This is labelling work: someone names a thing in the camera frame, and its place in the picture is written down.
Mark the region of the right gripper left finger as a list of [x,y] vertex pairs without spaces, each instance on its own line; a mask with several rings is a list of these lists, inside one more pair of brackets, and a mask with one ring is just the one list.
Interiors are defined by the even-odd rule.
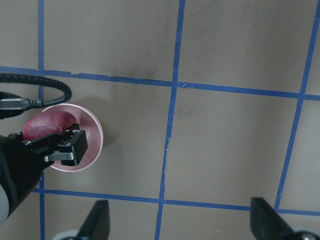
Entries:
[[110,235],[108,200],[97,200],[77,233],[78,240],[107,240]]

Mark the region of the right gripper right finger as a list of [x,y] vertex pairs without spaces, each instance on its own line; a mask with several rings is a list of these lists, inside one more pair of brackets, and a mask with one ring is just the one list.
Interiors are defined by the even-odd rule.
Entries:
[[250,200],[250,230],[256,240],[290,240],[295,231],[262,197]]

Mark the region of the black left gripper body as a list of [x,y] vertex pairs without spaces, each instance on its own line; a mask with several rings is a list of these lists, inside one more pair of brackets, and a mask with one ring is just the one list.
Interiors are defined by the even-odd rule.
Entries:
[[0,211],[11,215],[40,181],[42,172],[52,164],[45,162],[49,154],[49,137],[23,143],[13,137],[0,137]]

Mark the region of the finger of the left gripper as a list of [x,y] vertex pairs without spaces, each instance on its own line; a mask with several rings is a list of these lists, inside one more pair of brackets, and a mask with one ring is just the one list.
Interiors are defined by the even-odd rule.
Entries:
[[60,162],[63,166],[74,167],[80,164],[87,149],[86,132],[80,130],[78,123],[69,129],[48,135],[49,154],[44,157],[46,163]]

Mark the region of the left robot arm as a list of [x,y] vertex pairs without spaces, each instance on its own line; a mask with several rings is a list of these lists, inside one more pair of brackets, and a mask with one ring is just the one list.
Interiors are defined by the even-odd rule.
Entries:
[[0,222],[4,223],[56,162],[74,167],[88,149],[86,132],[75,123],[65,131],[28,140],[22,132],[0,138]]

